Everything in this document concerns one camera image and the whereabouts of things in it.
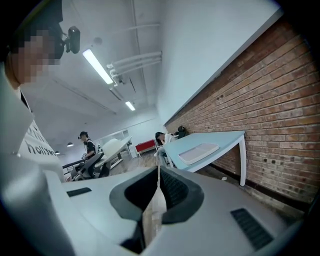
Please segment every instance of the light blue table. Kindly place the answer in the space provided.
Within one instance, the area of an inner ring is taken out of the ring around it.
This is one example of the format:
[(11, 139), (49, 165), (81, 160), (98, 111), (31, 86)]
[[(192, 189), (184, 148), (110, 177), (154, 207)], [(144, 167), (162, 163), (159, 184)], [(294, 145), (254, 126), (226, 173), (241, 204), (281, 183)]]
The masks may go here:
[[(163, 147), (166, 155), (168, 156), (171, 167), (174, 167), (174, 163), (178, 169), (194, 173), (217, 160), (239, 143), (241, 159), (240, 185), (244, 186), (246, 183), (247, 172), (247, 157), (244, 134), (244, 130), (192, 133), (186, 137), (165, 144)], [(217, 144), (219, 145), (219, 149), (191, 165), (187, 165), (181, 161), (178, 156), (180, 153), (190, 150), (201, 143)]]

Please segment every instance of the white wall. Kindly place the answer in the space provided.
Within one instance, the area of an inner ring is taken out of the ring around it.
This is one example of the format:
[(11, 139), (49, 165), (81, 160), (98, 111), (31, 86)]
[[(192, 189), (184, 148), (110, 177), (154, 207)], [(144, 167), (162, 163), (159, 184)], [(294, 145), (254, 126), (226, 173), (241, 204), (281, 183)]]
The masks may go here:
[[(133, 111), (129, 114), (115, 115), (113, 118), (104, 118), (101, 121), (87, 127), (86, 132), (96, 144), (98, 139), (114, 132), (127, 129), (129, 136), (132, 136), (132, 144), (137, 145), (141, 142), (155, 138), (156, 132), (166, 132), (161, 125), (159, 115), (154, 107)], [(81, 159), (85, 149), (83, 144), (75, 145), (61, 152), (59, 156), (62, 165), (66, 165)]]
[(271, 0), (166, 0), (156, 105), (161, 123), (167, 122), (281, 15), (279, 6)]

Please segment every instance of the red brick wall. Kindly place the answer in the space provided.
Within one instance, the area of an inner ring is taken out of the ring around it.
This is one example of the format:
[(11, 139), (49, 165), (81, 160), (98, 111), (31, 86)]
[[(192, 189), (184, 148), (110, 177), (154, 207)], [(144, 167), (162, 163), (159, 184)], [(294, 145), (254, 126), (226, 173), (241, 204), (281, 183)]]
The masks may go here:
[[(169, 122), (174, 132), (245, 130), (247, 178), (311, 202), (320, 186), (319, 74), (281, 18)], [(239, 146), (214, 162), (240, 174)]]

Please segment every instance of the person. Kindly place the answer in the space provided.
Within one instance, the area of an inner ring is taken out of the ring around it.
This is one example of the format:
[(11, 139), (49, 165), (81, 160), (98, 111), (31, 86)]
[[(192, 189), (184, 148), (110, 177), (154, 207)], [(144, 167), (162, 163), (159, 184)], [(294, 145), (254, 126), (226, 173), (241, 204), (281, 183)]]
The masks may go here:
[(86, 131), (82, 131), (80, 133), (79, 138), (86, 146), (86, 155), (84, 156), (85, 160), (92, 158), (96, 154), (96, 145), (95, 143), (89, 138), (88, 133)]
[(155, 140), (157, 141), (158, 145), (160, 145), (160, 147), (158, 148), (158, 151), (154, 154), (154, 156), (166, 157), (166, 151), (161, 145), (176, 141), (177, 139), (170, 133), (162, 133), (158, 131), (155, 133)]
[(31, 13), (20, 17), (17, 28), (5, 28), (0, 49), (0, 104), (2, 135), (6, 151), (55, 172), (64, 181), (64, 172), (55, 151), (41, 134), (21, 87), (34, 81), (43, 69), (54, 64), (64, 52), (61, 0), (50, 1), (45, 10), (27, 6)]

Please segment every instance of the white ceiling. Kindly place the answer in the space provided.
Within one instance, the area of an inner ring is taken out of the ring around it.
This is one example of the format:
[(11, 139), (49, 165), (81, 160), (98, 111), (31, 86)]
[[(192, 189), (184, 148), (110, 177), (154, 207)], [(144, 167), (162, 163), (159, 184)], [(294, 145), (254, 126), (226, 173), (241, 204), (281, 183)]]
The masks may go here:
[[(120, 101), (82, 52), (90, 48), (105, 68), (114, 61), (161, 51), (159, 26), (125, 30), (160, 23), (160, 9), (161, 0), (62, 0), (62, 30), (67, 33), (71, 26), (80, 30), (80, 52), (64, 53), (60, 65), (22, 87), (37, 125), (54, 150), (74, 142), (86, 124), (101, 118), (112, 122), (114, 115), (130, 112), (126, 101), (137, 110), (154, 104), (160, 64), (125, 74), (125, 85), (116, 87), (124, 98)], [(102, 39), (101, 45), (94, 44), (95, 37)]]

